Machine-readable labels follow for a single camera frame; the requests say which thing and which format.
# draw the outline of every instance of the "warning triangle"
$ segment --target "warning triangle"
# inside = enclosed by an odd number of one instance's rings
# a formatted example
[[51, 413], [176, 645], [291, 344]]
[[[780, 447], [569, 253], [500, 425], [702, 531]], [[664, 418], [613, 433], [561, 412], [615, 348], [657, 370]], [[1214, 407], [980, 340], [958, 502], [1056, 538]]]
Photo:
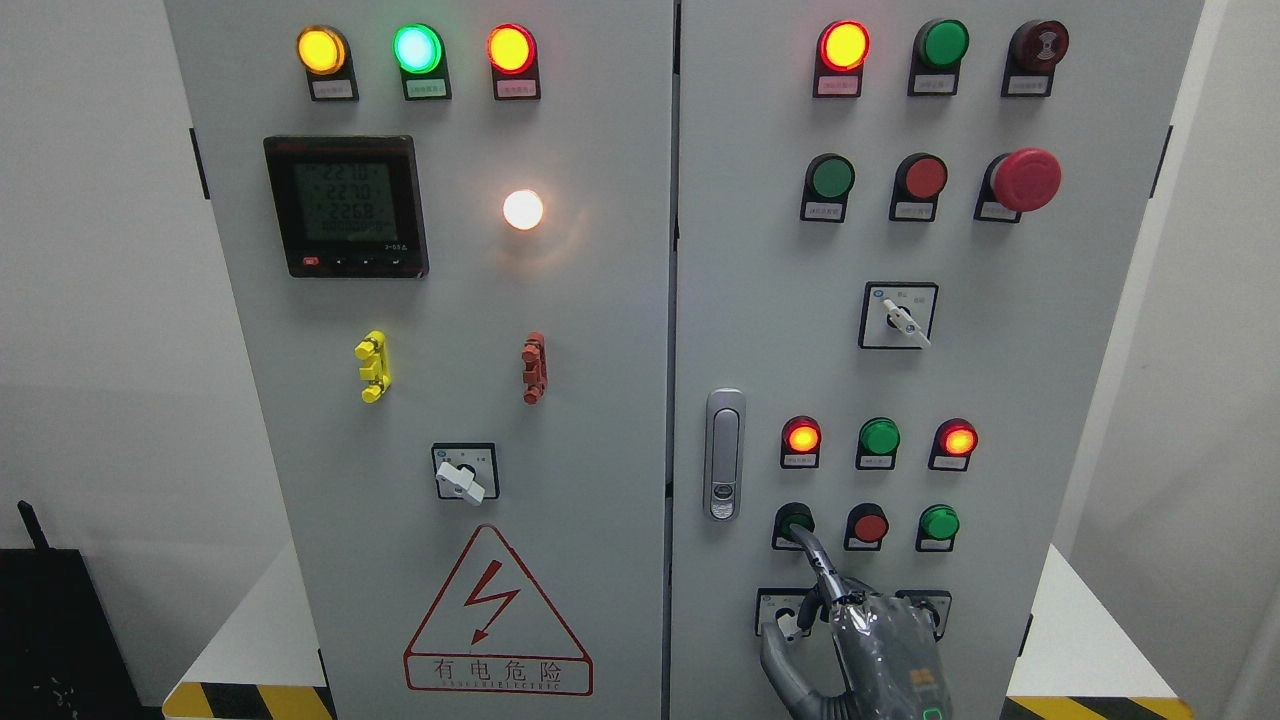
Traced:
[[471, 534], [404, 651], [411, 689], [591, 694], [591, 659], [516, 550]]

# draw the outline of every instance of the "gray metal panel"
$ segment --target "gray metal panel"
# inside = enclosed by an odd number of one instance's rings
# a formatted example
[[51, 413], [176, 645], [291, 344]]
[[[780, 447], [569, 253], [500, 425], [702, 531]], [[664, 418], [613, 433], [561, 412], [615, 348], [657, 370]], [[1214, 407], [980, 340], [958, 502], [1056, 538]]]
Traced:
[[[660, 708], [672, 8], [507, 5], [168, 3], [344, 717]], [[406, 22], [443, 36], [453, 100], [402, 99], [390, 44]], [[541, 101], [494, 101], [484, 44], [502, 22], [535, 35]], [[308, 99], [293, 42], [312, 23], [346, 35], [358, 102]], [[262, 160], [275, 133], [413, 136], [426, 279], [291, 278]], [[522, 187], [547, 204], [527, 234], [499, 214]], [[365, 406], [352, 347], [372, 328], [387, 333], [394, 382]], [[550, 359], [532, 407], [520, 382], [530, 331]], [[502, 498], [438, 500], [433, 442], [495, 442]], [[502, 530], [591, 655], [591, 697], [407, 689], [404, 648], [480, 523]]]
[[[996, 717], [1052, 534], [1199, 3], [963, 4], [686, 0], [682, 17], [678, 314], [672, 585], [672, 717], [780, 717], [751, 633], [756, 587], [812, 584], [800, 553], [769, 548], [774, 511], [813, 507], [836, 562], [881, 589], [955, 593], [943, 662], [956, 717]], [[906, 96], [910, 46], [934, 17], [973, 37], [955, 97]], [[858, 100], [810, 99], [817, 37], [851, 17], [870, 32]], [[1001, 99], [1005, 51], [1025, 20], [1071, 32], [1053, 96]], [[1053, 151], [1061, 192], [1021, 224], [975, 223], [987, 164]], [[938, 219], [890, 223], [893, 173], [911, 152], [950, 168]], [[805, 168], [852, 160], [845, 224], [796, 219]], [[933, 347], [858, 348], [869, 281], [937, 282]], [[703, 511], [705, 398], [746, 396], [737, 519]], [[781, 470], [794, 415], [823, 428], [822, 468]], [[897, 469], [854, 470], [856, 433], [897, 421]], [[940, 423], [980, 445], [968, 473], [925, 469]], [[845, 518], [877, 502], [882, 552], [841, 552]], [[956, 507], [954, 553], [916, 553], [915, 524]], [[799, 650], [841, 689], [820, 633]]]

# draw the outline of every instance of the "electrical control cabinet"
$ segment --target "electrical control cabinet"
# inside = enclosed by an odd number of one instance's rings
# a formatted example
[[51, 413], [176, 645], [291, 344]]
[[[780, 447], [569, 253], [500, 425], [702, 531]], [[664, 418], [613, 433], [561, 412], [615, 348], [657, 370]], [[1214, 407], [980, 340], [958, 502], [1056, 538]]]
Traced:
[[166, 6], [338, 714], [658, 717], [672, 4]]
[[342, 716], [998, 715], [1201, 0], [166, 5]]
[[[762, 588], [813, 583], [803, 553], [771, 542], [788, 503], [812, 509], [842, 571], [951, 593], [955, 717], [998, 716], [1199, 9], [684, 3], [671, 717], [785, 716], [750, 630]], [[815, 97], [855, 72], [856, 97]], [[1024, 96], [1002, 96], [1010, 83]], [[826, 154], [856, 182], [813, 182]], [[911, 177], [918, 154], [945, 168]], [[828, 215], [842, 222], [797, 218], [814, 192], [846, 190]], [[891, 219], [897, 202], [927, 205]], [[887, 324], [874, 291], [899, 284], [929, 290], [932, 306], [899, 300], [927, 315], [928, 346]], [[718, 520], [705, 428], [726, 388], [741, 393], [741, 478]], [[778, 462], [797, 416], [820, 427], [801, 438], [820, 441], [812, 468]], [[837, 694], [827, 634], [791, 651]]]

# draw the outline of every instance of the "dark red button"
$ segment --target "dark red button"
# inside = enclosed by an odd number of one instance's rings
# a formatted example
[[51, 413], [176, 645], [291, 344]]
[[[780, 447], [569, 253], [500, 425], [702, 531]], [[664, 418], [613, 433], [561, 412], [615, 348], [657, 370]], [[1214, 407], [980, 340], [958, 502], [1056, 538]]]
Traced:
[[1014, 60], [1033, 73], [1047, 73], [1066, 56], [1071, 38], [1057, 20], [1032, 20], [1014, 33]]
[[1024, 147], [1000, 161], [991, 177], [996, 200], [1015, 213], [1048, 205], [1062, 184], [1062, 167], [1048, 150]]
[[925, 200], [942, 192], [947, 186], [947, 167], [933, 155], [913, 155], [906, 159], [909, 164], [902, 176], [902, 187], [911, 197]]
[[854, 537], [861, 542], [879, 542], [888, 534], [888, 520], [881, 515], [864, 515], [854, 523]]

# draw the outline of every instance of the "robotic hand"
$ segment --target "robotic hand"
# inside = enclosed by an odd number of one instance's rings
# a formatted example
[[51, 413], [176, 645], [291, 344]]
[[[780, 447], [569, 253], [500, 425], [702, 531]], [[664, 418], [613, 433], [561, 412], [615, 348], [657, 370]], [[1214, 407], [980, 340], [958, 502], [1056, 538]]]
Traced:
[[886, 597], [867, 584], [841, 578], [822, 543], [809, 530], [790, 527], [804, 546], [818, 584], [800, 610], [800, 625], [813, 624], [820, 602], [831, 619], [845, 692], [824, 697], [787, 656], [776, 623], [760, 629], [760, 665], [795, 720], [950, 720], [951, 696], [933, 637], [931, 614], [906, 598]]

